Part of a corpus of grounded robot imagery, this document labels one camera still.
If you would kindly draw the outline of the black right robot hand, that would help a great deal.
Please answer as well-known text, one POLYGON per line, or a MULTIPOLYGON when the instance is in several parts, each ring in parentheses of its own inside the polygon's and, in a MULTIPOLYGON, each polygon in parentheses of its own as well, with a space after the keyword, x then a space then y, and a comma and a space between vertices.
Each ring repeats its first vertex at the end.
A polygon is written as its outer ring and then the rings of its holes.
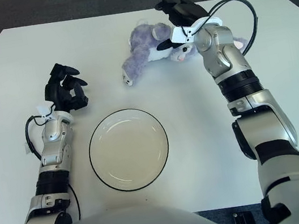
POLYGON ((202 19, 208 17, 208 12, 202 6, 190 0, 161 0, 155 5, 155 10, 167 14, 174 25, 169 38, 161 42, 157 50, 175 49, 182 44, 192 43, 202 19))

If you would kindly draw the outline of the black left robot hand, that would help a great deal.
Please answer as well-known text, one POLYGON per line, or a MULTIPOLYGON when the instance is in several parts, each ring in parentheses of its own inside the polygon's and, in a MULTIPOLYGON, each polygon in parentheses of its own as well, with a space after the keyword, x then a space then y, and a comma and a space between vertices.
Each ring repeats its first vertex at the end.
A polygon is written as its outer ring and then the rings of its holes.
POLYGON ((50 72, 50 78, 45 86, 45 100, 55 105, 55 111, 65 111, 84 108, 88 98, 83 92, 87 82, 77 78, 79 70, 55 64, 50 72))

